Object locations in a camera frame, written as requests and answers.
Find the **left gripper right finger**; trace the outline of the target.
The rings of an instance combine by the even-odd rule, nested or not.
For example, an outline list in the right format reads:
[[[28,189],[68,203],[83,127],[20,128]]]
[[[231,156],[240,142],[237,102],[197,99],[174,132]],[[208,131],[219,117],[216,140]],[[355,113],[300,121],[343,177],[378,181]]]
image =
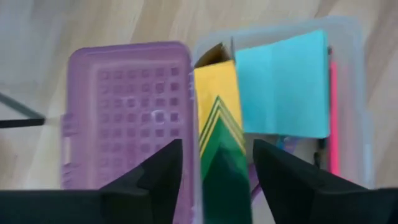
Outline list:
[[[260,139],[253,161],[275,224],[398,224],[398,188],[367,189]]]

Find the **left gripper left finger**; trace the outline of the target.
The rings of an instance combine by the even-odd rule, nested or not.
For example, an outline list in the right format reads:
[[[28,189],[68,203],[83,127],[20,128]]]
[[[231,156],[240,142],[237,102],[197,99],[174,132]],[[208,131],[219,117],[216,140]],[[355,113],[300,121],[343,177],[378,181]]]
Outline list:
[[[97,190],[0,190],[0,224],[172,224],[182,165],[174,139]]]

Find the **pink pencil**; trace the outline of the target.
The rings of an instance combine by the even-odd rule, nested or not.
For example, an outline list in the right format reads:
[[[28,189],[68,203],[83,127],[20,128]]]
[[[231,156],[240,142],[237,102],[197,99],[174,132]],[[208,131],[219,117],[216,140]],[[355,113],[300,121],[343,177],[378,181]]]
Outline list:
[[[329,137],[329,171],[340,175],[339,150],[339,109],[338,109],[338,72],[336,63],[330,62],[330,137]]]

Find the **yellow green crayon box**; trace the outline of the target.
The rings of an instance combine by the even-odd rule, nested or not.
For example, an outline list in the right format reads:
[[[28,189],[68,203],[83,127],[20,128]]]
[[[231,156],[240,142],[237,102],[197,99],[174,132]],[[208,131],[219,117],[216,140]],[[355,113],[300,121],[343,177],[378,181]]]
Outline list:
[[[252,224],[234,60],[223,44],[194,66],[204,224]]]

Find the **teal sticky note pad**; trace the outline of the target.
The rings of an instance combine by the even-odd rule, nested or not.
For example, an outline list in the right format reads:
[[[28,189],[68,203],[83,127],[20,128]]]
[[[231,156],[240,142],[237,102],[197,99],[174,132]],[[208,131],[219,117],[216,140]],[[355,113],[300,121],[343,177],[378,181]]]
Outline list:
[[[244,132],[329,135],[328,37],[322,30],[242,49],[235,59]]]

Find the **purple plastic pencil box lid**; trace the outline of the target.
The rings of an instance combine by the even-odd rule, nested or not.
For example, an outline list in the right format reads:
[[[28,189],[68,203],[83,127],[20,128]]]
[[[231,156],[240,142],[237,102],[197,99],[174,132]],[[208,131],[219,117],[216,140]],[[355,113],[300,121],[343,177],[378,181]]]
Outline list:
[[[192,224],[191,71],[189,50],[174,41],[74,52],[62,118],[62,187],[100,188],[181,139],[183,174],[174,224]]]

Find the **clear plastic pencil box base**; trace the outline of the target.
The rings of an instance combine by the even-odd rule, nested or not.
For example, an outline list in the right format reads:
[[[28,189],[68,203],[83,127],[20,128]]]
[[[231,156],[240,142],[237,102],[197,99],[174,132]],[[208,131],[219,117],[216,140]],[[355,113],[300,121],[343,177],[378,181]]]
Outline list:
[[[372,189],[372,154],[369,148],[369,134],[366,126],[365,112],[365,80],[364,55],[360,45],[355,23],[345,17],[326,17],[308,22],[300,22],[279,27],[228,31],[211,35],[201,41],[193,52],[193,67],[200,57],[217,44],[223,44],[234,60],[236,69],[236,52],[242,49],[273,44],[275,42],[293,38],[316,30],[322,30],[328,37],[328,74],[329,74],[329,106],[330,106],[330,62],[336,63],[338,72],[338,109],[339,109],[339,150],[340,175],[336,175],[357,185]],[[287,135],[256,134],[244,132],[244,147],[247,165],[253,163],[254,140],[264,140],[277,147],[279,137]],[[329,137],[299,138],[299,142],[292,155],[329,173]],[[195,224],[203,223],[201,168],[199,171],[199,204],[196,205]],[[251,201],[251,211],[261,209],[256,199],[266,200],[263,191]]]

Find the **wooden shelf black metal legs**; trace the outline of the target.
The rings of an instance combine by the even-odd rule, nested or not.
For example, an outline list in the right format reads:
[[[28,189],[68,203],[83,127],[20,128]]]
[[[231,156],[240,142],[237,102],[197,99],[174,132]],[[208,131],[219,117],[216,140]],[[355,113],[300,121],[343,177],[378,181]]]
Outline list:
[[[44,115],[1,92],[0,103],[25,116],[24,119],[0,119],[0,129],[42,126],[46,122]]]

